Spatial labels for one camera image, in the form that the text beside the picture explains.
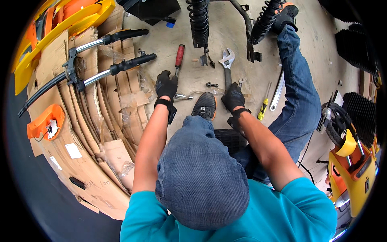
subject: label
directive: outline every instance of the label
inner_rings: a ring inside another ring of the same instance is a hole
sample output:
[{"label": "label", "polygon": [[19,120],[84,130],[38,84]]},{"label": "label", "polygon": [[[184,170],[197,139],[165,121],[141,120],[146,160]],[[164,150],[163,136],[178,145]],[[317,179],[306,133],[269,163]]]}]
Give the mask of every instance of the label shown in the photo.
[{"label": "label", "polygon": [[60,167],[60,165],[58,164],[58,162],[57,162],[57,160],[55,159],[55,157],[50,156],[50,159],[51,159],[51,161],[52,161],[55,165],[57,165],[57,167],[58,167],[59,170],[63,170],[62,167]]},{"label": "label", "polygon": [[79,152],[78,147],[74,143],[65,144],[65,147],[66,147],[67,152],[70,155],[71,159],[82,158],[82,155]]}]

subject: screwdriver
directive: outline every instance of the screwdriver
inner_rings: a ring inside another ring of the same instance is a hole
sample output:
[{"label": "screwdriver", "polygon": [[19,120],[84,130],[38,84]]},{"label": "screwdriver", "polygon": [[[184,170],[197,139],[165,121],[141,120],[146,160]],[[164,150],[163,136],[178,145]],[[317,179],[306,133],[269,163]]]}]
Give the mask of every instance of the screwdriver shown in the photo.
[{"label": "screwdriver", "polygon": [[184,48],[185,48],[185,45],[179,45],[179,48],[177,49],[176,63],[175,63],[175,67],[176,67],[175,76],[177,77],[179,76],[180,66],[182,65],[182,62],[183,62]]},{"label": "screwdriver", "polygon": [[261,110],[260,110],[259,113],[258,113],[258,119],[259,119],[259,120],[262,120],[262,119],[264,118],[264,116],[265,116],[266,107],[267,107],[267,104],[269,103],[269,100],[268,100],[267,98],[269,97],[269,91],[270,91],[270,88],[271,88],[271,83],[269,84],[269,88],[267,89],[266,98],[265,98],[265,100],[263,101]]}]

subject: spring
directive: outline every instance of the spring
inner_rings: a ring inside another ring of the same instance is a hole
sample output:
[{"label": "spring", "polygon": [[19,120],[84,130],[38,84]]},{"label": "spring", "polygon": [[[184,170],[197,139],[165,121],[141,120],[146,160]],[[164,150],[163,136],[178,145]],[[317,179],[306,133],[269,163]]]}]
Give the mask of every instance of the spring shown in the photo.
[{"label": "spring", "polygon": [[271,26],[276,21],[280,10],[282,10],[284,3],[286,3],[286,0],[265,1],[266,6],[262,7],[263,11],[259,13],[259,17],[251,32],[253,44],[258,44],[265,38]]},{"label": "spring", "polygon": [[207,0],[186,0],[190,11],[191,31],[194,48],[208,46],[208,3]]}]

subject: coil spring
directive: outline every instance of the coil spring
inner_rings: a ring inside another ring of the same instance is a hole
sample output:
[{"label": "coil spring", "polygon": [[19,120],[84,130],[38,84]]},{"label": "coil spring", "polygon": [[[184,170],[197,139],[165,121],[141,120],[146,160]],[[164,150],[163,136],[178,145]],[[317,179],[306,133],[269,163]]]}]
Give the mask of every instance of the coil spring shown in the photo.
[{"label": "coil spring", "polygon": [[207,0],[186,0],[190,11],[191,31],[195,48],[208,45],[208,3]]},{"label": "coil spring", "polygon": [[277,15],[283,9],[284,3],[286,3],[286,0],[265,1],[266,6],[262,7],[263,11],[259,13],[258,20],[252,30],[252,36],[256,44],[261,42],[270,31],[271,26],[277,19]]}]

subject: shoe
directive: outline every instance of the shoe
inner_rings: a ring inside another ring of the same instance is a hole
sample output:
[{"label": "shoe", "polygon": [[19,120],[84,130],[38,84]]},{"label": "shoe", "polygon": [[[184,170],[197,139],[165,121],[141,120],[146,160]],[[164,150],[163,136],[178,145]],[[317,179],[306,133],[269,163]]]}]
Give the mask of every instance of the shoe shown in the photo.
[{"label": "shoe", "polygon": [[298,14],[298,8],[294,6],[293,3],[287,2],[283,4],[283,8],[279,11],[279,14],[277,15],[276,21],[271,26],[271,30],[276,33],[280,34],[282,30],[284,29],[285,25],[290,25],[294,28],[294,30],[297,32],[298,29],[296,27],[296,21],[295,17]]},{"label": "shoe", "polygon": [[192,116],[201,116],[202,118],[212,121],[216,114],[216,99],[212,93],[203,93],[192,110]]}]

